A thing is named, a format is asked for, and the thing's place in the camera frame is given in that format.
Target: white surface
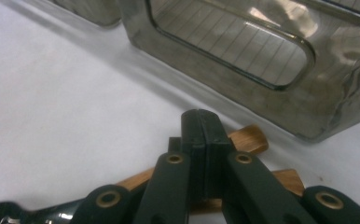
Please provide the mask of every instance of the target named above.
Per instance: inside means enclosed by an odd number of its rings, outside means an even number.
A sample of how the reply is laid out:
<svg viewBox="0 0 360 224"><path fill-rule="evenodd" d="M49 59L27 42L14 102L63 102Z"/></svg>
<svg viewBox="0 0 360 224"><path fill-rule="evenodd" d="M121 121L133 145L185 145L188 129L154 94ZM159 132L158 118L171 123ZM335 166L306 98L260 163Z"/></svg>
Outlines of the white surface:
<svg viewBox="0 0 360 224"><path fill-rule="evenodd" d="M38 209L85 197L155 164L180 115L204 108L228 132L256 123L260 158L360 203L360 124L297 140L102 29L41 1L0 0L0 201ZM221 216L190 223L223 223Z"/></svg>

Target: clear plastic container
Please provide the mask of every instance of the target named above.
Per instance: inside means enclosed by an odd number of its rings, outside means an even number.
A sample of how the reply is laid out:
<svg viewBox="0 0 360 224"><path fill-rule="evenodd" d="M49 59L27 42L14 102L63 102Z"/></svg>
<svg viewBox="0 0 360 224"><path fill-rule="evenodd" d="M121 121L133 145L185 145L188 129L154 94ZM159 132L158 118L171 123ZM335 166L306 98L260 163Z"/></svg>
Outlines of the clear plastic container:
<svg viewBox="0 0 360 224"><path fill-rule="evenodd" d="M360 0L119 0L134 46L290 133L360 121Z"/></svg>
<svg viewBox="0 0 360 224"><path fill-rule="evenodd" d="M49 0L99 26L115 25L121 19L116 0Z"/></svg>

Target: wooden stick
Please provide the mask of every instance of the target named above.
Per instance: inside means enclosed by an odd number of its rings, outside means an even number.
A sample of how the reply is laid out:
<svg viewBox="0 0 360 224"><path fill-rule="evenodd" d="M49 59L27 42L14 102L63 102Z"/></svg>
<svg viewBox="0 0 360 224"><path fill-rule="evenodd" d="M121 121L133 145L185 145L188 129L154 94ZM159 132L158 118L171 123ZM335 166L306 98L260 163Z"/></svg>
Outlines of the wooden stick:
<svg viewBox="0 0 360 224"><path fill-rule="evenodd" d="M244 127L228 135L238 151L246 151L254 155L268 149L265 134L256 125Z"/></svg>

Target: brass grommet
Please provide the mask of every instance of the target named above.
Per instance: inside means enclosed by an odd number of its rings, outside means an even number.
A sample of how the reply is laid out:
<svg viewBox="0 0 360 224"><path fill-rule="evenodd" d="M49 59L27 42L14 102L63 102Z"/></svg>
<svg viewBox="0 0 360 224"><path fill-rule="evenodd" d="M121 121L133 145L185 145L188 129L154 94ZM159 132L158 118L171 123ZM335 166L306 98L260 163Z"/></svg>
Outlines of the brass grommet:
<svg viewBox="0 0 360 224"><path fill-rule="evenodd" d="M340 210L343 208L343 202L340 198L325 191L316 193L316 200L331 209Z"/></svg>
<svg viewBox="0 0 360 224"><path fill-rule="evenodd" d="M177 164L177 163L181 163L183 162L183 157L180 156L180 155L169 155L167 158L166 158L166 161L168 163L171 163L171 164Z"/></svg>
<svg viewBox="0 0 360 224"><path fill-rule="evenodd" d="M243 164L248 164L250 162L252 162L252 158L246 154L238 154L235 157L235 160L237 162L243 163Z"/></svg>
<svg viewBox="0 0 360 224"><path fill-rule="evenodd" d="M108 208L116 205L121 200L121 195L115 190L101 193L96 198L96 204L101 208Z"/></svg>

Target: transparent plastic box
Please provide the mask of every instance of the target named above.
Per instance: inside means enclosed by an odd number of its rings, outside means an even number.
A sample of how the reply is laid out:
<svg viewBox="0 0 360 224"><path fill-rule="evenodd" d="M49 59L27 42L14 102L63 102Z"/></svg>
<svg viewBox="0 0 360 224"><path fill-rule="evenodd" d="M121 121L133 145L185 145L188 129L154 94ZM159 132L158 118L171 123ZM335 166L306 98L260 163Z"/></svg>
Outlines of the transparent plastic box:
<svg viewBox="0 0 360 224"><path fill-rule="evenodd" d="M99 26L117 24L121 17L116 0L48 0Z"/></svg>
<svg viewBox="0 0 360 224"><path fill-rule="evenodd" d="M139 49L290 133L360 121L360 0L119 0Z"/></svg>

